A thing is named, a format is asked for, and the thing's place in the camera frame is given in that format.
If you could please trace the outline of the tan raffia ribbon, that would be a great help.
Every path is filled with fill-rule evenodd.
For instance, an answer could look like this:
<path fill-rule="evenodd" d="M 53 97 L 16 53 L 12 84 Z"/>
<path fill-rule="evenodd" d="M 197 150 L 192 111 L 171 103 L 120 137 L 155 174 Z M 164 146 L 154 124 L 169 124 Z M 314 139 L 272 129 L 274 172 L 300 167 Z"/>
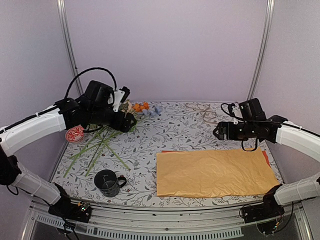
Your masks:
<path fill-rule="evenodd" d="M 206 124 L 216 125 L 217 121 L 217 113 L 212 110 L 210 104 L 200 104 L 200 103 L 192 103 L 187 102 L 185 107 L 189 110 L 193 110 L 201 115 L 202 121 Z"/>

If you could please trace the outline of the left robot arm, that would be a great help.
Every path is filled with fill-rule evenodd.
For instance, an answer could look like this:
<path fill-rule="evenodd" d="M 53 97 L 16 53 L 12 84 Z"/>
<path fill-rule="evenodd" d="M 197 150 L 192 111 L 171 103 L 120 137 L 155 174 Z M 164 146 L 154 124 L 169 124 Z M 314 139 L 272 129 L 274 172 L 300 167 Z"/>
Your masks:
<path fill-rule="evenodd" d="M 130 112 L 119 110 L 122 101 L 95 101 L 80 96 L 55 102 L 41 112 L 0 129 L 0 183 L 36 196 L 63 216 L 74 213 L 74 205 L 66 191 L 29 171 L 17 159 L 16 152 L 48 135 L 89 125 L 109 126 L 127 133 L 137 120 Z"/>

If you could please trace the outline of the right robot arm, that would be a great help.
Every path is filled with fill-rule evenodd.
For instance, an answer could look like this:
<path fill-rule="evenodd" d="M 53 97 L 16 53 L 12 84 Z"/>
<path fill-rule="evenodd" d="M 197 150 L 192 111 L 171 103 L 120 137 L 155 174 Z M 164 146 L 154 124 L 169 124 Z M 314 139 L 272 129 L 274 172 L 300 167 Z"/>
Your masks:
<path fill-rule="evenodd" d="M 278 115 L 266 120 L 240 119 L 238 123 L 221 121 L 214 128 L 213 135 L 222 141 L 244 142 L 255 139 L 252 151 L 258 149 L 258 141 L 269 141 L 296 150 L 317 162 L 320 161 L 320 135 Z M 263 203 L 259 206 L 258 213 L 262 218 L 269 218 L 280 206 L 319 196 L 320 173 L 317 172 L 293 183 L 272 187 L 263 196 Z"/>

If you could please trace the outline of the orange wrapping paper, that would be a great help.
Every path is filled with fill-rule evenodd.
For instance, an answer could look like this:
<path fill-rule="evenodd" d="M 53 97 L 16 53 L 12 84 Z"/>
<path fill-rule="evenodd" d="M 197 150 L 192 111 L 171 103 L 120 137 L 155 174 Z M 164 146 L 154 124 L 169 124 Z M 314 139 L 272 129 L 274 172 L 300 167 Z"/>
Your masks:
<path fill-rule="evenodd" d="M 170 151 L 170 150 L 162 150 L 162 151 L 161 151 L 161 153 L 171 153 L 171 152 L 172 152 L 172 151 Z M 265 158 L 265 161 L 266 161 L 267 165 L 268 165 L 269 167 L 271 167 L 270 162 L 269 162 L 269 157 L 268 157 L 268 155 L 267 155 L 267 152 L 266 152 L 265 150 L 262 150 L 261 152 L 262 152 L 262 154 L 263 154 L 263 156 L 264 156 L 264 158 Z"/>

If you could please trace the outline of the yellow wrapping paper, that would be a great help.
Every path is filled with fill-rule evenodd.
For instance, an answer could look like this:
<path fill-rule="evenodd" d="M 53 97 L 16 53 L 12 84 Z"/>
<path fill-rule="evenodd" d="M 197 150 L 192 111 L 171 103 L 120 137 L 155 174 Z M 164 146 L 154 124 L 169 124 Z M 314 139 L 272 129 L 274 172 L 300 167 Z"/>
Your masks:
<path fill-rule="evenodd" d="M 261 149 L 164 151 L 156 155 L 159 197 L 264 195 L 278 184 Z"/>

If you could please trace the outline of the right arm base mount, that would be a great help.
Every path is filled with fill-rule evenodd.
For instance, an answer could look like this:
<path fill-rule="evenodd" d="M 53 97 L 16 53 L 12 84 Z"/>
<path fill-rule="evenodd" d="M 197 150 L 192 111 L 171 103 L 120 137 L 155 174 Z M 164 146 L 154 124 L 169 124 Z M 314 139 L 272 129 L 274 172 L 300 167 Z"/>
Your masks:
<path fill-rule="evenodd" d="M 290 215 L 285 224 L 282 225 L 285 209 L 282 205 L 278 205 L 275 200 L 272 200 L 270 194 L 267 194 L 263 197 L 263 203 L 256 205 L 243 205 L 240 208 L 238 215 L 246 224 L 275 218 L 272 222 L 256 224 L 258 231 L 262 235 L 270 236 L 283 231 L 289 225 L 293 217 L 293 212 L 294 202 L 291 202 Z"/>

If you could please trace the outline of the blue fake flower stem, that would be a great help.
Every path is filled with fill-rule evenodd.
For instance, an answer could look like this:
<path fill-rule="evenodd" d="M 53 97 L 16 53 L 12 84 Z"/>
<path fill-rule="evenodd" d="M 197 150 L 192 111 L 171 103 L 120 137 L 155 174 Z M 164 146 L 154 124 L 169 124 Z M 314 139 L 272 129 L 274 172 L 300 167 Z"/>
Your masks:
<path fill-rule="evenodd" d="M 155 116 L 161 116 L 162 114 L 162 111 L 163 109 L 160 107 L 160 106 L 155 106 L 154 108 L 152 109 L 143 109 L 141 114 L 143 116 L 146 116 L 146 117 L 155 117 Z"/>

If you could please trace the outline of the orange fake flower stem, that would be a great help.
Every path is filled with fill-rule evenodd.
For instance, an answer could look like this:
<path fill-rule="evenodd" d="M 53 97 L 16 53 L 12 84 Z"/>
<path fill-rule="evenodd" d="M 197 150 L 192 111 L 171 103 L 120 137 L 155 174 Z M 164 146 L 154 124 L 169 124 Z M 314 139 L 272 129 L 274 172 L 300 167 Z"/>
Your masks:
<path fill-rule="evenodd" d="M 137 117 L 138 114 L 142 114 L 143 109 L 149 109 L 150 106 L 147 102 L 142 102 L 142 103 L 132 103 L 129 100 L 126 100 L 120 107 L 120 111 L 124 112 L 125 114 L 132 114 L 134 117 Z"/>

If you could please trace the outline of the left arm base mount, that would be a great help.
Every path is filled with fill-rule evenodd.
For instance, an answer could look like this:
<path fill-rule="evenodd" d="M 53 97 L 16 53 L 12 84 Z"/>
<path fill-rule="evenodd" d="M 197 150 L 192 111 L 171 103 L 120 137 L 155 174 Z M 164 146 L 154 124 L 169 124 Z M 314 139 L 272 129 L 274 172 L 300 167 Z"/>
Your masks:
<path fill-rule="evenodd" d="M 66 191 L 60 185 L 54 185 L 59 190 L 60 199 L 49 206 L 48 213 L 62 219 L 88 223 L 92 214 L 91 205 L 84 201 L 72 203 Z"/>

